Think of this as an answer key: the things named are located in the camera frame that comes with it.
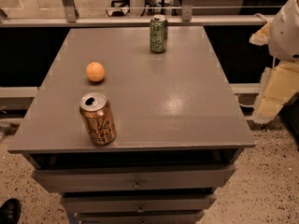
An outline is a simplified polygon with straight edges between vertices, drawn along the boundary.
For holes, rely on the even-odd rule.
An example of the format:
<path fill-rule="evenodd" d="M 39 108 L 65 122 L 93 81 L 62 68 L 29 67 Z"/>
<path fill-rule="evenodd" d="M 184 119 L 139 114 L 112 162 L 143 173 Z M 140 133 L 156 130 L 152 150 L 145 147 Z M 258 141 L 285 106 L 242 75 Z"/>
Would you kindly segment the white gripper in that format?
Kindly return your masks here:
<path fill-rule="evenodd" d="M 278 66 L 266 67 L 262 73 L 260 91 L 253 106 L 252 119 L 255 123 L 266 124 L 273 120 L 299 92 L 298 1 L 288 0 L 272 23 L 265 24 L 249 39 L 253 45 L 268 44 L 269 53 L 281 60 Z"/>

